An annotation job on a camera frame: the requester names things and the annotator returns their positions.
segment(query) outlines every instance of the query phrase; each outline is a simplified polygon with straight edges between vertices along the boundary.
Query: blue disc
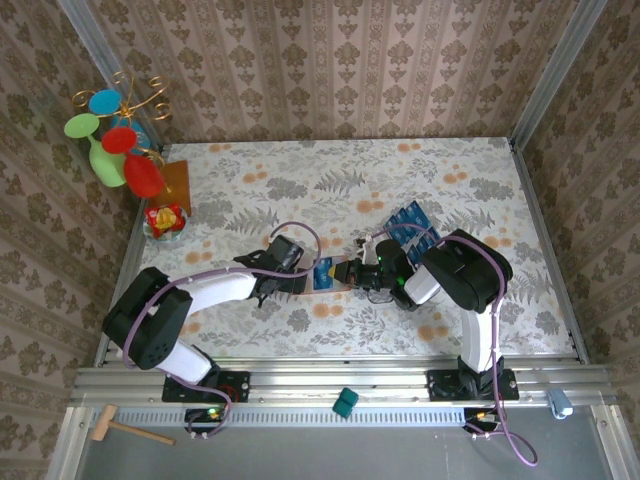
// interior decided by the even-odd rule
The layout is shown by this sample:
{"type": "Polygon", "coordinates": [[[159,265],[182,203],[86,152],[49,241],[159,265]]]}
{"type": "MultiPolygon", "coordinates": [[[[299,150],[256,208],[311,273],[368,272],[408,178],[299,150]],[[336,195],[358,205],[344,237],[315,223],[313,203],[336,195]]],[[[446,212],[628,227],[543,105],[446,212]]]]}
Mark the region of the blue disc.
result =
{"type": "Polygon", "coordinates": [[[89,110],[96,115],[111,115],[120,108],[122,95],[115,90],[101,90],[89,100],[89,110]]]}

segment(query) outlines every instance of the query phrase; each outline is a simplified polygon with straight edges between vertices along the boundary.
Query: wallpaper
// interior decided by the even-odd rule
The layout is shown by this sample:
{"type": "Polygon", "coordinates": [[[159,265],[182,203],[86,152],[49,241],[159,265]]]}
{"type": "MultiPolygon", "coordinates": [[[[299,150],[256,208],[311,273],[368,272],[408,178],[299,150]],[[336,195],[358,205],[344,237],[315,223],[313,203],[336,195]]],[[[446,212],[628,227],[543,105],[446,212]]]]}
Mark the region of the wallpaper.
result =
{"type": "Polygon", "coordinates": [[[640,2],[611,0],[525,149],[582,334],[640,445],[640,2]]]}
{"type": "Polygon", "coordinates": [[[91,0],[164,143],[508,136],[577,0],[91,0]]]}
{"type": "Polygon", "coordinates": [[[0,478],[44,478],[132,224],[62,127],[103,82],[53,1],[0,2],[0,478]]]}

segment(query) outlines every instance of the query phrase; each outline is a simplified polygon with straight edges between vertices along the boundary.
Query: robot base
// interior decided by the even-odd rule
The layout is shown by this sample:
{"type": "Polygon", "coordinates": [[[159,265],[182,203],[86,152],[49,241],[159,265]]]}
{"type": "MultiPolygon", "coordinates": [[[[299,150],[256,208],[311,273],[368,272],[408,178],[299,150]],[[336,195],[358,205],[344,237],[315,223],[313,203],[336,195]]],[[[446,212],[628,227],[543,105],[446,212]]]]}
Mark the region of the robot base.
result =
{"type": "MultiPolygon", "coordinates": [[[[236,371],[213,372],[199,384],[203,387],[216,388],[225,392],[234,403],[247,403],[251,391],[251,373],[236,371]]],[[[215,393],[199,392],[183,387],[172,378],[167,377],[162,389],[162,401],[165,403],[223,403],[222,397],[215,393]]]]}
{"type": "MultiPolygon", "coordinates": [[[[502,400],[519,400],[518,384],[513,370],[503,368],[504,359],[498,362],[498,392],[502,400]]],[[[470,370],[458,358],[457,370],[429,370],[427,372],[429,400],[451,402],[456,400],[493,400],[492,372],[478,374],[470,370]]]]}

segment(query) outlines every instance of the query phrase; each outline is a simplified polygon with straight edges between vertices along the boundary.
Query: hammer handle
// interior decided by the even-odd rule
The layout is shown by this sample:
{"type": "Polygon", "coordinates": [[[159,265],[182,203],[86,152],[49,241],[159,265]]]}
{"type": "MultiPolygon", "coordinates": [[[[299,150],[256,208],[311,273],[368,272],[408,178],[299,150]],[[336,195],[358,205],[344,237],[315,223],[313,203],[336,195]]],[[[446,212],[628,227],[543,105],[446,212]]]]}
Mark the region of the hammer handle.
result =
{"type": "Polygon", "coordinates": [[[141,437],[150,438],[151,440],[157,440],[158,442],[166,443],[167,445],[175,445],[176,441],[173,438],[165,437],[164,435],[158,435],[157,433],[147,432],[136,427],[130,427],[129,425],[123,425],[122,423],[109,420],[109,427],[117,428],[123,432],[133,433],[134,435],[140,435],[141,437]]]}

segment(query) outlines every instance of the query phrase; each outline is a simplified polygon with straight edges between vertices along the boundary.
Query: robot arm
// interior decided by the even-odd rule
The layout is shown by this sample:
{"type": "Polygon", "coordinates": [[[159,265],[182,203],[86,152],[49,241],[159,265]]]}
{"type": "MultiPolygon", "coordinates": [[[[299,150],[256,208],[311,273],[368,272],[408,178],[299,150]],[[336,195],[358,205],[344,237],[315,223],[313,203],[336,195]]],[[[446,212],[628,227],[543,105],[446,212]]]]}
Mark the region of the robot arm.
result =
{"type": "MultiPolygon", "coordinates": [[[[228,267],[249,267],[294,273],[303,250],[278,235],[269,248],[236,257],[228,267]]],[[[129,356],[142,370],[159,368],[183,380],[198,384],[214,368],[200,350],[179,340],[186,318],[204,308],[233,300],[257,298],[259,306],[270,294],[280,291],[302,293],[306,277],[279,279],[252,273],[227,273],[178,287],[172,287],[146,314],[133,337],[129,356]]],[[[146,303],[169,283],[155,267],[141,271],[105,318],[102,330],[120,348],[146,303]]]]}
{"type": "MultiPolygon", "coordinates": [[[[463,230],[451,233],[484,250],[499,266],[508,281],[513,276],[509,262],[463,230]]],[[[379,263],[365,265],[354,259],[336,265],[330,272],[335,279],[354,288],[380,290],[388,288],[395,303],[413,311],[433,298],[440,288],[463,309],[463,346],[459,359],[465,384],[476,393],[490,383],[492,366],[492,321],[490,305],[497,298],[500,282],[497,272],[475,249],[458,243],[444,242],[430,248],[421,257],[422,265],[413,272],[406,254],[396,240],[376,245],[379,263]]]]}

